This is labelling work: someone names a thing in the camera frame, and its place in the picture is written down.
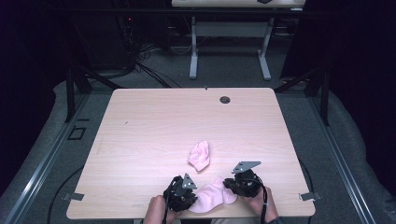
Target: white table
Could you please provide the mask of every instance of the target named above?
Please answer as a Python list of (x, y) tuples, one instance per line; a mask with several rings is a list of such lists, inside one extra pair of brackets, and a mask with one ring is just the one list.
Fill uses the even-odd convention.
[[(257, 0), (172, 0), (173, 7), (258, 7), (258, 8), (293, 8), (303, 7), (305, 0), (273, 0), (267, 4)], [(198, 67), (197, 36), (240, 36), (263, 37), (262, 47), (258, 50), (262, 76), (271, 80), (265, 53), (271, 37), (274, 19), (268, 22), (199, 22), (191, 20), (191, 66), (190, 78), (196, 79)]]
[[(223, 104), (219, 98), (231, 102)], [(207, 141), (210, 164), (197, 173), (188, 164), (191, 148)], [(279, 214), (308, 217), (312, 202), (276, 96), (271, 89), (129, 89), (114, 91), (76, 187), (71, 219), (142, 218), (151, 197), (172, 178), (189, 173), (198, 188), (217, 177), (233, 177), (240, 161), (254, 167), (272, 189)], [(237, 200), (205, 214), (182, 218), (254, 217)]]

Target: gray carpet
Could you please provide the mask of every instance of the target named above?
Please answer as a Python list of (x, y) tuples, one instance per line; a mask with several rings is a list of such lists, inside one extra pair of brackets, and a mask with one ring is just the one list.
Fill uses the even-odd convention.
[[(281, 85), (279, 75), (290, 44), (285, 38), (273, 37), (267, 52), (267, 61), (273, 79), (264, 81), (256, 50), (260, 47), (258, 39), (208, 39), (199, 47), (198, 76), (189, 79), (190, 53), (175, 54), (163, 50), (154, 50), (142, 64), (160, 71), (172, 78), (182, 88), (191, 87), (269, 87)], [(104, 76), (111, 72), (102, 72)], [(171, 86), (177, 88), (168, 77), (164, 77)], [(161, 85), (143, 71), (134, 71), (125, 77), (112, 79), (126, 88), (161, 88)], [(24, 214), (22, 223), (46, 223), (50, 202), (62, 183), (85, 163), (91, 149), (111, 91), (103, 84), (91, 80), (94, 91), (87, 103), (77, 114), (72, 126), (85, 128), (81, 140), (65, 139), (60, 146), (60, 154), (53, 163), (43, 185)], [(315, 202), (316, 213), (311, 223), (361, 223), (357, 210), (350, 199), (347, 188), (340, 177), (333, 156), (331, 145), (322, 131), (317, 111), (304, 98), (301, 84), (288, 93), (277, 94), (283, 116), (287, 123), (291, 140), (297, 155), (306, 165), (312, 177), (313, 186), (323, 199)], [(4, 223), (8, 214), (21, 197), (23, 189), (46, 153), (51, 150), (66, 118), (65, 85), (54, 89), (57, 102), (49, 120), (38, 137), (35, 146), (24, 165), (0, 200), (0, 222)], [(388, 195), (376, 180), (375, 174), (365, 162), (364, 144), (353, 119), (346, 112), (339, 100), (331, 94), (329, 105), (331, 131), (346, 158), (347, 164), (361, 188), (376, 223), (396, 223), (386, 212), (384, 201)], [(65, 211), (68, 201), (62, 200), (66, 192), (74, 192), (79, 173), (73, 176), (61, 189), (52, 207), (50, 223), (132, 223), (132, 220), (70, 220)], [(286, 223), (308, 223), (307, 217), (287, 217)]]

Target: metal bracket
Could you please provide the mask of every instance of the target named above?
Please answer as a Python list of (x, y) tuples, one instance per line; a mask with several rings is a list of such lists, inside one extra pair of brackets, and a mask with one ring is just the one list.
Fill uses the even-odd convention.
[(76, 200), (76, 201), (82, 201), (82, 199), (84, 198), (83, 194), (79, 194), (79, 193), (66, 193), (62, 199), (71, 202), (72, 200)]
[(183, 189), (198, 189), (187, 173), (184, 174)]
[(317, 192), (308, 192), (305, 194), (300, 194), (300, 199), (303, 201), (316, 201), (322, 199), (322, 196)]
[(262, 164), (260, 161), (240, 161), (233, 170), (231, 170), (231, 174), (239, 174), (244, 173), (246, 170), (249, 170), (255, 166)]

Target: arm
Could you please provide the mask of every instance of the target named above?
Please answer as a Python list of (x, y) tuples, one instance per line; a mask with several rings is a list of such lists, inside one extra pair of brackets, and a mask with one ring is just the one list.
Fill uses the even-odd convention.
[[(277, 219), (279, 217), (279, 214), (276, 211), (276, 206), (275, 206), (275, 202), (274, 202), (274, 198), (271, 192), (271, 189), (265, 187), (267, 190), (267, 211), (265, 213), (265, 222), (269, 223), (275, 219)], [(241, 197), (241, 199), (247, 203), (254, 211), (254, 213), (257, 216), (261, 216), (262, 215), (262, 205), (264, 204), (264, 200), (263, 200), (263, 190), (262, 188), (260, 188), (259, 190), (259, 194), (254, 197), (254, 198), (249, 198), (249, 197)]]
[[(163, 216), (165, 215), (165, 198), (162, 195), (157, 195), (151, 198), (148, 204), (148, 211), (145, 215), (145, 224), (160, 224), (163, 223)], [(166, 216), (166, 224), (171, 224), (175, 218), (181, 215), (181, 212), (176, 213), (168, 209)]]

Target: black curtain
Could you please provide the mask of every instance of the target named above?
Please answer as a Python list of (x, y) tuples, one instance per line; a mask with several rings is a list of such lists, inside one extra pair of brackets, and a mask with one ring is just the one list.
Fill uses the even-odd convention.
[(0, 193), (18, 172), (55, 102), (53, 87), (72, 61), (89, 67), (73, 27), (41, 1), (0, 2)]
[[(323, 65), (325, 55), (330, 55), (330, 89), (357, 123), (366, 145), (366, 159), (393, 195), (396, 195), (396, 14), (392, 10), (395, 6), (394, 1), (307, 0), (305, 11), (345, 11), (346, 16), (300, 20), (281, 75), (301, 76)], [(344, 41), (333, 46), (332, 41), (340, 35)]]

